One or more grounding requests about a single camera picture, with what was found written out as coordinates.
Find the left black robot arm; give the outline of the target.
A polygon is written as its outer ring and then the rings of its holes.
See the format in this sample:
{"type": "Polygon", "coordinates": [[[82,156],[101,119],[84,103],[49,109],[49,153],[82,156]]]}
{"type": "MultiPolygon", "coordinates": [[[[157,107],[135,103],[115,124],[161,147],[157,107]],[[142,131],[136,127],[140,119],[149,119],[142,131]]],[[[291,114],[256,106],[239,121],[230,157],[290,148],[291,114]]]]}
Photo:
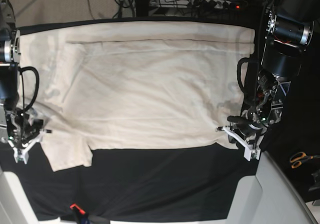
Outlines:
{"type": "Polygon", "coordinates": [[[272,0],[263,6],[256,58],[238,61],[237,83],[244,94],[246,109],[229,116],[219,131],[231,143],[240,144],[246,160],[258,160],[260,143],[267,130],[282,118],[284,100],[291,81],[301,69],[315,21],[320,17],[320,0],[272,0]]]}

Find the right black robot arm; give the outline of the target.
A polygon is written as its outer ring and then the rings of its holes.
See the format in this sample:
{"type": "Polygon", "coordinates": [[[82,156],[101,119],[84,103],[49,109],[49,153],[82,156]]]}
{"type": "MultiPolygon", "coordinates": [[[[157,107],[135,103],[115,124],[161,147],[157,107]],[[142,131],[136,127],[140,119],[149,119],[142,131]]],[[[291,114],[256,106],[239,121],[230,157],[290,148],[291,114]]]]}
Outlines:
{"type": "Polygon", "coordinates": [[[27,164],[31,148],[51,130],[45,129],[44,121],[32,114],[40,75],[32,66],[20,66],[20,37],[9,0],[0,0],[0,141],[13,150],[16,163],[27,164]],[[19,87],[24,86],[23,74],[28,71],[34,74],[35,90],[30,103],[18,107],[19,100],[25,100],[19,87]]]}

